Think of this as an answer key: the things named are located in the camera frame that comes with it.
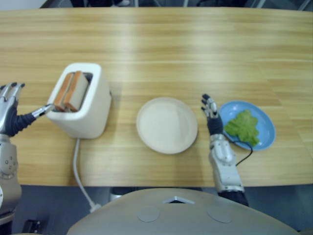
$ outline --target blue plate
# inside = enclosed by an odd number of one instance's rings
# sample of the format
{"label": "blue plate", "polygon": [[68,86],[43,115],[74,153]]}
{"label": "blue plate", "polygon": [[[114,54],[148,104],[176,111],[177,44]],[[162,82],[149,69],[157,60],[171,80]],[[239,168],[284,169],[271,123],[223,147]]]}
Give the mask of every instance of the blue plate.
{"label": "blue plate", "polygon": [[[254,104],[237,100],[224,104],[220,108],[220,115],[223,121],[223,125],[226,126],[229,121],[236,118],[237,114],[244,110],[250,110],[251,115],[258,119],[256,129],[259,131],[258,139],[260,140],[260,142],[253,147],[253,150],[264,150],[269,148],[276,138],[275,126],[273,122],[270,120],[269,116]],[[224,134],[231,141],[239,140],[237,136],[231,136],[226,131],[224,131]],[[240,146],[241,148],[250,149],[244,143],[235,143],[235,144]]]}

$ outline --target white cable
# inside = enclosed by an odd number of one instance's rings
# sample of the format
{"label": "white cable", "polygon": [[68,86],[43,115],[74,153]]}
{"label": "white cable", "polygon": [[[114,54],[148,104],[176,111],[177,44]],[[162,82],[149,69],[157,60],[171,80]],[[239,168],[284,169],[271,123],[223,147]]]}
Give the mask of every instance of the white cable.
{"label": "white cable", "polygon": [[82,191],[82,193],[86,197],[87,201],[89,202],[90,213],[91,213],[91,212],[94,212],[97,209],[101,208],[101,205],[100,204],[95,204],[94,201],[92,201],[92,199],[89,197],[88,193],[86,192],[82,182],[79,179],[79,175],[78,175],[78,172],[77,172],[77,156],[78,156],[78,152],[79,152],[79,146],[80,146],[80,139],[77,139],[76,140],[76,144],[75,144],[75,150],[74,150],[74,158],[73,158],[74,176],[75,176],[76,182],[77,182],[80,190]]}

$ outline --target bread slice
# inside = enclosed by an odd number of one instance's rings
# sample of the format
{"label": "bread slice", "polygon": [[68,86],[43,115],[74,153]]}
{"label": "bread slice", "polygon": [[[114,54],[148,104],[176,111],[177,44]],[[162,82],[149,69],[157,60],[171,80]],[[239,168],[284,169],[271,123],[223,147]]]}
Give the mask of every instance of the bread slice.
{"label": "bread slice", "polygon": [[88,81],[81,71],[77,71],[72,79],[72,83],[64,98],[64,104],[73,112],[80,109],[85,92],[88,86]]}
{"label": "bread slice", "polygon": [[66,106],[64,104],[64,98],[70,88],[70,85],[72,83],[74,74],[73,73],[68,73],[63,81],[63,84],[57,94],[57,96],[54,99],[53,104],[55,105],[55,108],[59,111],[65,112]]}

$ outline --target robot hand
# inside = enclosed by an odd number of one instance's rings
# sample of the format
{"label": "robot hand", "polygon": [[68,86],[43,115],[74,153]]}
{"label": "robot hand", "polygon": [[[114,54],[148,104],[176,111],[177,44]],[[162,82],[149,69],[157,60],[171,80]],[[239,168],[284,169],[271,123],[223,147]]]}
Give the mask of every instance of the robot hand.
{"label": "robot hand", "polygon": [[0,134],[12,137],[54,108],[54,105],[48,104],[32,113],[17,115],[19,97],[24,86],[24,83],[13,82],[0,88]]}
{"label": "robot hand", "polygon": [[24,83],[14,82],[0,87],[0,227],[12,221],[21,197],[21,186],[16,176],[16,146],[11,144],[10,137],[54,108],[49,104],[32,113],[17,115],[19,96],[24,86]]}
{"label": "robot hand", "polygon": [[207,94],[202,96],[202,103],[205,105],[201,109],[207,118],[211,140],[209,159],[218,194],[247,206],[244,187],[236,168],[236,155],[223,135],[223,122],[217,105]]}

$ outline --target black cable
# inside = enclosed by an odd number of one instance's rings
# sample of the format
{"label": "black cable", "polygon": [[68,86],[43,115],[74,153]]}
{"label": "black cable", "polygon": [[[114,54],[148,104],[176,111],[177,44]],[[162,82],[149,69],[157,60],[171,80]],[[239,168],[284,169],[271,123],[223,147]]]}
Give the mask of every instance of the black cable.
{"label": "black cable", "polygon": [[244,160],[246,160],[248,157],[250,157],[251,154],[253,153],[253,148],[252,148],[252,146],[251,146],[248,142],[244,142],[244,141],[231,141],[231,143],[244,143],[244,144],[246,144],[247,146],[249,146],[249,148],[250,148],[250,153],[249,153],[245,158],[243,158],[243,159],[240,160],[238,163],[236,163],[236,166],[238,166],[240,163],[242,163]]}

